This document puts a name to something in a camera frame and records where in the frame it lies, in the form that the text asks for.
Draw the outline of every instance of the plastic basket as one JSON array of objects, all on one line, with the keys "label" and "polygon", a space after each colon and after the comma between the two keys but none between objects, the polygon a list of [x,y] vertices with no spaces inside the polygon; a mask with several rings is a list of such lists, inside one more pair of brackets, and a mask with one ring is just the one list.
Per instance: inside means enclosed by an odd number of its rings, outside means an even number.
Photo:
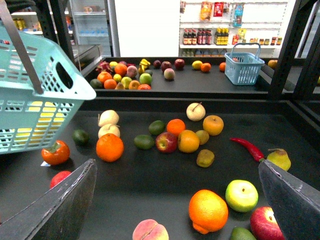
[{"label": "plastic basket", "polygon": [[[255,55],[249,52],[234,52],[234,48],[238,45],[253,44],[258,45]],[[259,58],[260,51],[259,43],[237,43],[231,52],[224,54],[226,63],[224,73],[234,85],[254,85],[256,83],[259,71],[265,64],[265,61]]]},{"label": "plastic basket", "polygon": [[0,43],[0,154],[51,147],[82,103],[96,97],[58,44],[24,32],[19,36],[43,94],[35,91],[0,21],[0,39],[10,42]]}]

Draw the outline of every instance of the peach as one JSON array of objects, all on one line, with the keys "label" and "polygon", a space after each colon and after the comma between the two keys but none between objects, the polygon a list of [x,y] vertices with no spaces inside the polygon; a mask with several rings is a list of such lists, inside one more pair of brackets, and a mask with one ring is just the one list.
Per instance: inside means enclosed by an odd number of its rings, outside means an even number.
[{"label": "peach", "polygon": [[135,66],[129,66],[126,70],[126,75],[130,78],[134,78],[138,74],[138,69]]},{"label": "peach", "polygon": [[132,240],[169,240],[169,235],[163,225],[153,219],[146,219],[135,227]]}]

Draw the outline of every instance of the black counter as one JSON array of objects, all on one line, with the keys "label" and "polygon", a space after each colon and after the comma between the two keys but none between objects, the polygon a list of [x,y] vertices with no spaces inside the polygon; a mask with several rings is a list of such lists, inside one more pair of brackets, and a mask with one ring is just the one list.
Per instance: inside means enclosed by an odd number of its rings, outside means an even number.
[{"label": "black counter", "polygon": [[[180,118],[187,129],[202,129],[202,121],[192,122],[186,116],[190,103],[200,99],[102,98],[86,101],[59,139],[69,144],[67,163],[56,167],[40,166],[41,150],[0,155],[0,214],[7,220],[44,194],[51,178],[62,170],[73,171],[86,160],[97,160],[97,180],[92,205],[85,220],[80,240],[132,239],[137,224],[155,219],[163,224],[172,240],[226,240],[235,226],[250,227],[251,212],[229,209],[226,226],[214,233],[201,235],[192,228],[188,215],[189,201],[200,189],[210,189],[225,198],[225,190],[234,179],[252,182],[259,193],[257,207],[267,205],[259,181],[258,165],[247,150],[229,140],[239,137],[267,149],[283,148],[292,165],[289,173],[320,190],[320,127],[289,101],[201,99],[207,115],[218,115],[224,129],[218,136],[194,153],[176,150],[160,153],[156,147],[139,150],[136,135],[148,134],[155,120],[167,123]],[[95,151],[98,140],[98,114],[108,109],[118,112],[122,157],[107,163]],[[89,144],[78,147],[72,140],[75,129],[90,134]],[[215,160],[208,168],[196,164],[201,149],[214,152]]]}]

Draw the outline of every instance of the glass door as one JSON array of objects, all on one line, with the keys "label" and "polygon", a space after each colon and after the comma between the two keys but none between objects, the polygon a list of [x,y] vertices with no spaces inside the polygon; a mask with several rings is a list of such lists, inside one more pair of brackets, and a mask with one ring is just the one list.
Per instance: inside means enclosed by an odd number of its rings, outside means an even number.
[{"label": "glass door", "polygon": [[108,9],[104,0],[71,0],[75,40],[80,46],[100,45],[101,57],[111,57]]}]

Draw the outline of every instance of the shopping basket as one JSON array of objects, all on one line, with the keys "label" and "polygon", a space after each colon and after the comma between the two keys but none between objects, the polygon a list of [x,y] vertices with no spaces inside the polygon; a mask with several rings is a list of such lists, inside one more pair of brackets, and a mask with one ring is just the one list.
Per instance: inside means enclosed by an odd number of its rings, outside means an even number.
[{"label": "shopping basket", "polygon": [[0,154],[51,147],[96,92],[58,44],[19,32],[0,4]]},{"label": "shopping basket", "polygon": [[[258,45],[254,54],[249,52],[234,52],[238,45]],[[231,52],[225,56],[225,75],[234,85],[254,85],[259,76],[261,67],[265,61],[259,58],[261,47],[259,43],[237,43],[233,46]]]}]

